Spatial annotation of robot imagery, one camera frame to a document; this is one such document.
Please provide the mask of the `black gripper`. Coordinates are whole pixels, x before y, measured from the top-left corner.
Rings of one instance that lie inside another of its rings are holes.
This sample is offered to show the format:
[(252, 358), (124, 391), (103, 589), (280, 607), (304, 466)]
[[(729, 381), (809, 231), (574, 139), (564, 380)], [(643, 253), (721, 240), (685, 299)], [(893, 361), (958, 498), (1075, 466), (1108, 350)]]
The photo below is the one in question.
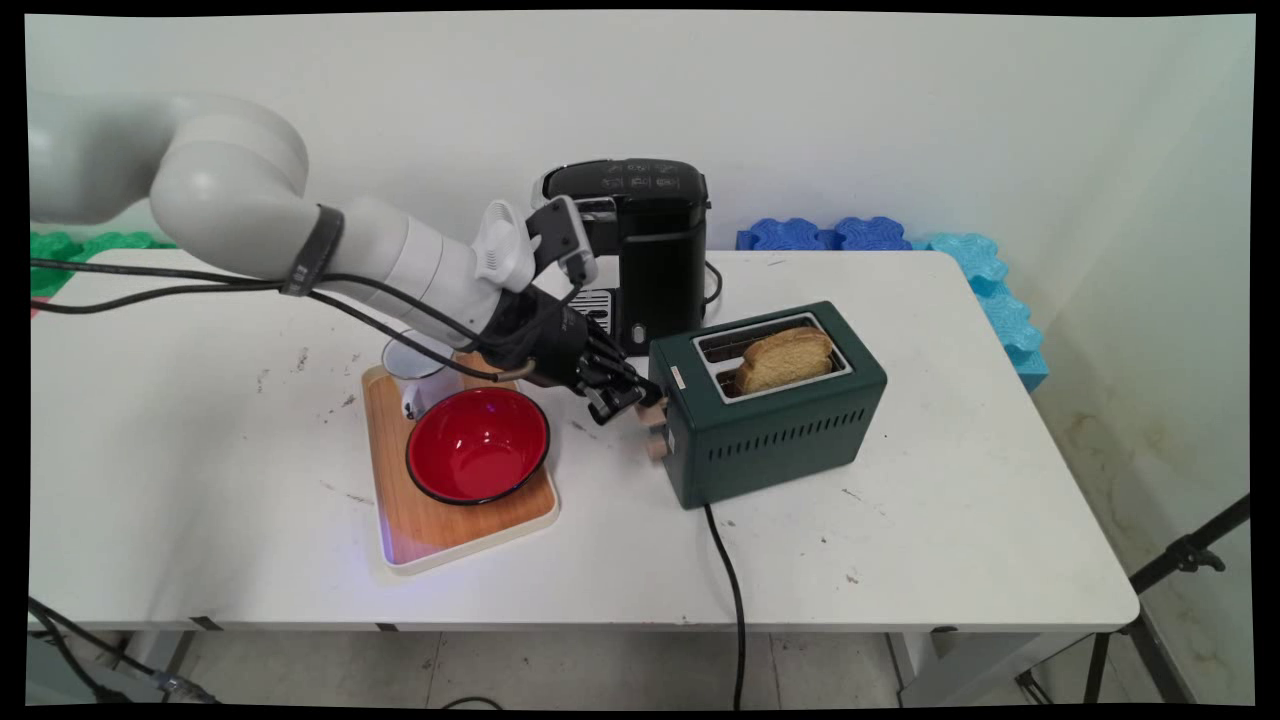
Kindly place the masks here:
[(530, 382), (582, 393), (600, 427), (623, 411), (635, 410), (646, 421), (653, 411), (660, 416), (666, 410), (662, 388), (635, 369), (621, 346), (593, 319), (536, 286), (500, 292), (481, 331), (480, 354), (502, 370), (532, 363)]

